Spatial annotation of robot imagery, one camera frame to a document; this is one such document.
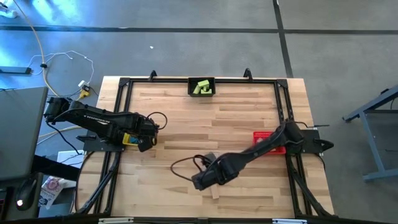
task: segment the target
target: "computer mouse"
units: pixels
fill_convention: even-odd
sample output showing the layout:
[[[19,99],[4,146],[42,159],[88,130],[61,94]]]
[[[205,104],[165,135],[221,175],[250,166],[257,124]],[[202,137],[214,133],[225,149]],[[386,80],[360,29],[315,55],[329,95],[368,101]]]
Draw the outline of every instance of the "computer mouse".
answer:
[[[35,176],[30,176],[21,183],[17,189],[15,198],[18,210],[25,211],[32,206],[36,191],[36,183],[37,179]]]

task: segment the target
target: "black cable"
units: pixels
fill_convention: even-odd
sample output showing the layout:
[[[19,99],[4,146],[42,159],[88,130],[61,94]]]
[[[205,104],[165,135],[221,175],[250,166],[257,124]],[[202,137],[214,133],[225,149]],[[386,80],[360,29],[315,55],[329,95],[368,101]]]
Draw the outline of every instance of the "black cable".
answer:
[[[56,116],[56,117],[53,119],[53,122],[57,122],[57,119],[58,119],[58,118],[62,117],[63,115],[65,115],[65,114],[67,114],[67,113],[71,113],[72,111],[78,111],[78,110],[85,110],[85,109],[83,109],[83,108],[75,108],[75,109],[70,109],[70,110],[64,111],[64,112],[62,112],[60,115]]]
[[[166,123],[163,125],[163,127],[161,127],[161,128],[159,128],[159,130],[162,130],[162,129],[164,129],[165,127],[166,127],[166,125],[167,125],[167,116],[165,115],[165,114],[163,114],[162,112],[153,112],[153,113],[150,113],[148,116],[147,116],[147,119],[149,119],[149,117],[151,116],[151,115],[153,115],[153,114],[161,114],[161,115],[163,115],[163,117],[166,119]]]
[[[329,127],[330,124],[316,124],[314,126],[308,126],[306,123],[302,121],[294,121],[296,124],[304,124],[306,128],[319,128],[319,127]]]
[[[56,131],[59,133],[59,135],[61,135],[61,138],[62,138],[68,145],[70,145],[70,147],[72,147],[72,148],[76,151],[76,153],[77,153],[78,155],[81,155],[81,154],[77,151],[77,149],[76,149],[72,144],[70,144],[70,142],[68,142],[68,141],[65,139],[65,137],[63,137],[63,134],[60,132],[60,130],[58,130],[57,128],[55,128],[54,126],[52,126],[51,124],[49,124],[48,122],[46,122],[46,124],[47,124],[50,128],[56,130]]]
[[[74,93],[72,93],[72,94],[67,94],[67,95],[51,95],[51,94],[48,94],[47,96],[54,96],[54,97],[71,97],[71,96],[74,96],[74,95],[76,95],[76,94],[78,94],[78,93],[80,93],[80,89],[79,90],[77,90],[76,92],[74,92]]]
[[[194,157],[192,158],[194,165],[199,169],[200,172],[203,172],[203,170],[202,170],[202,169],[200,168],[200,166],[197,164],[197,162],[196,162],[195,159],[196,159],[196,157],[194,156]]]
[[[394,103],[394,100],[396,100],[395,98],[392,99],[391,104],[390,104],[390,110],[392,110],[392,104]]]
[[[77,204],[78,204],[78,200],[77,200],[77,191],[78,191],[78,186],[79,186],[79,178],[80,178],[80,174],[81,174],[81,171],[83,170],[83,167],[84,167],[84,165],[85,165],[85,163],[86,163],[86,161],[90,158],[90,156],[93,154],[94,152],[89,152],[88,154],[87,154],[87,156],[83,159],[83,162],[81,163],[81,167],[80,167],[80,169],[79,169],[79,173],[77,174],[77,180],[76,180],[76,187],[75,187],[75,189],[73,190],[73,200],[72,200],[72,203],[74,204],[74,206],[75,206],[75,211],[77,212]]]
[[[187,181],[192,182],[192,180],[189,179],[188,177],[184,177],[184,176],[182,176],[182,175],[176,173],[176,172],[173,170],[173,166],[174,166],[175,164],[178,164],[179,162],[187,161],[187,160],[189,160],[189,159],[194,159],[194,158],[195,158],[195,157],[192,156],[192,157],[188,157],[188,158],[185,158],[185,159],[180,159],[179,161],[175,161],[175,162],[173,162],[173,164],[170,166],[170,170],[171,170],[172,173],[173,173],[174,175],[176,175],[177,177],[181,177],[181,178],[183,178],[183,179],[185,179],[185,180],[187,180]]]
[[[94,88],[93,88],[93,87],[90,87],[90,89],[91,89],[91,90],[93,90],[93,92],[94,92],[94,94],[95,94],[95,95],[99,96],[99,95],[98,95],[98,93],[97,93],[97,92],[95,92],[95,90],[94,90]]]
[[[64,162],[68,161],[69,159],[74,158],[74,157],[76,157],[76,156],[80,156],[80,155],[81,155],[81,154],[77,154],[77,155],[71,156],[71,157],[69,157],[68,159],[65,159],[64,161],[58,162],[58,163],[63,164]],[[72,166],[72,165],[76,165],[76,164],[79,164],[79,163],[80,163],[80,162],[75,163],[75,164],[66,164],[66,165]],[[48,170],[49,168],[52,168],[53,166],[56,166],[56,165],[58,165],[58,164],[52,164],[52,165],[50,165],[50,166],[48,166],[48,167],[45,167],[45,168],[43,168],[43,169],[41,169],[41,170],[37,170],[37,171],[35,171],[34,173],[36,174],[36,173],[38,173],[38,172],[43,172],[43,171]]]
[[[326,170],[326,165],[325,165],[325,161],[323,160],[323,158],[318,153],[314,153],[314,155],[316,155],[322,161],[323,170]]]

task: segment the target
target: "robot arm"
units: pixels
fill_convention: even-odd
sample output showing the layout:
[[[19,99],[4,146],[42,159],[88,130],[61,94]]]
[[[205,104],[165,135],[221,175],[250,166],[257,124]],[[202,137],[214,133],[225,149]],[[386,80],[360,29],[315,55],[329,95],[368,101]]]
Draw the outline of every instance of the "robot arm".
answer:
[[[51,97],[48,103],[44,113],[48,123],[68,121],[95,132],[105,143],[115,145],[122,144],[124,134],[128,133],[139,140],[141,152],[157,143],[159,125],[139,113],[113,113],[68,98]]]
[[[226,184],[235,179],[247,163],[278,146],[299,146],[304,136],[294,121],[282,123],[269,138],[240,153],[229,152],[217,159],[203,161],[206,170],[192,176],[196,189],[204,190],[213,184]]]

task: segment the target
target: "black metal frame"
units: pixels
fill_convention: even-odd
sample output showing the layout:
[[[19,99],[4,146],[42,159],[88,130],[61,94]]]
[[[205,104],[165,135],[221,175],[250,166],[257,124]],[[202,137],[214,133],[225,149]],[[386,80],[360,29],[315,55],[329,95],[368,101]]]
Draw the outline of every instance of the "black metal frame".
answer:
[[[290,120],[294,120],[293,108],[292,108],[290,95],[289,95],[289,86],[287,84],[286,79],[253,79],[252,73],[250,72],[250,69],[248,69],[248,68],[245,70],[243,77],[247,78],[247,79],[215,78],[215,81],[216,81],[216,83],[257,83],[257,84],[260,83],[260,84],[273,85],[274,91],[275,91],[275,100],[276,100],[280,123],[285,120],[285,114],[283,111],[282,100],[281,100],[281,95],[280,95],[280,89],[282,89],[283,93],[284,93],[284,98],[286,101],[288,118]],[[120,103],[122,100],[122,92],[126,86],[127,86],[127,95],[126,95],[125,104],[124,104],[124,111],[128,111],[129,105],[131,102],[132,87],[133,87],[134,83],[188,83],[188,78],[158,78],[155,71],[152,71],[149,78],[120,78],[119,86],[118,86],[118,93],[116,95],[116,101],[115,101],[115,106],[114,106],[114,112],[119,112]],[[105,153],[103,167],[102,167],[102,171],[101,171],[101,177],[99,180],[100,182],[103,180],[105,173],[108,170],[110,155],[111,155],[111,152]],[[291,157],[292,156],[289,154],[286,154],[286,156],[285,156],[287,167],[289,164],[289,160],[291,160]],[[306,184],[301,155],[297,154],[295,157],[297,160],[298,174],[303,179],[304,184]],[[108,200],[106,203],[106,208],[104,210],[104,213],[107,213],[108,215],[111,214],[114,191],[116,188],[116,179],[117,179],[117,172],[118,172],[118,168],[119,168],[119,161],[116,166],[116,173],[112,177],[112,180],[111,180],[111,186],[109,188]],[[292,201],[293,201],[294,214],[296,217],[298,215],[302,215],[303,213],[301,212],[300,207],[299,207],[299,199],[297,197],[297,189],[295,187],[294,178],[292,177],[292,171],[289,169],[288,169],[288,175],[289,175],[289,184],[290,184],[290,191],[291,191],[291,196],[292,196]],[[99,196],[98,200],[96,201],[96,204],[94,207],[94,213],[100,213],[101,201],[102,201],[102,193]],[[312,214],[311,206],[305,196],[304,196],[304,201],[305,201],[305,213],[307,215],[311,215]]]

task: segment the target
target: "white wire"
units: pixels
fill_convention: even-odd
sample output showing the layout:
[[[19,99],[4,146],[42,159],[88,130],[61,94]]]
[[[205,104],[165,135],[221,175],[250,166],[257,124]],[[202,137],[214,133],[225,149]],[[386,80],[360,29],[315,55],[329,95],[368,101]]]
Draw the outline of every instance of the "white wire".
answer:
[[[45,55],[45,56],[44,56],[44,57],[48,57],[48,56],[52,55],[49,59],[47,59],[47,60],[45,61],[45,63],[49,62],[51,59],[53,59],[53,58],[54,58],[55,56],[57,56],[57,55],[66,55],[69,59],[73,59],[73,57],[69,56],[68,53],[75,53],[75,54],[77,54],[77,55],[80,55],[80,56],[84,57],[87,61],[91,62],[91,76],[90,76],[90,79],[89,79],[88,82],[87,82],[88,84],[90,84],[91,79],[93,78],[93,75],[94,75],[94,62],[93,62],[91,59],[89,59],[86,55],[83,55],[83,54],[81,54],[81,53],[79,53],[79,52],[76,52],[76,51],[74,51],[74,50],[69,50],[69,51],[67,51],[67,52],[51,53],[51,54],[48,54],[48,55]],[[39,56],[41,56],[41,55],[34,55],[34,56],[30,59],[29,64],[28,64],[28,67],[29,67],[30,65],[32,65],[33,58],[39,57]],[[42,72],[43,72],[43,70],[41,70],[39,73],[32,73],[32,75],[40,75]]]
[[[40,143],[46,141],[47,139],[51,138],[52,136],[54,136],[54,135],[56,135],[56,134],[58,134],[58,133],[54,133],[54,134],[50,135],[49,137],[47,137],[47,138],[45,138],[45,139],[39,141],[39,142],[36,144],[36,146],[38,146]]]
[[[22,15],[24,15],[24,18],[25,18],[26,22],[29,24],[30,28],[32,29],[33,34],[35,35],[36,40],[37,40],[37,43],[38,43],[38,45],[39,45],[40,53],[42,54],[42,63],[45,63],[45,62],[44,62],[43,47],[42,47],[42,44],[40,43],[39,36],[37,35],[37,32],[36,32],[35,28],[33,27],[31,21],[29,20],[29,18],[25,15],[25,13],[24,13],[24,11],[21,9],[21,7],[19,7],[17,1],[16,1],[16,0],[13,0],[13,1],[14,1],[14,4],[18,7],[18,9],[20,10],[20,12],[22,13]],[[44,68],[42,68],[42,72],[43,72],[44,83],[47,85],[47,87],[48,87],[55,95],[58,96],[58,93],[57,93],[57,92],[51,87],[51,85],[48,83],[48,81],[47,81],[47,73],[46,73],[46,71],[45,71]]]

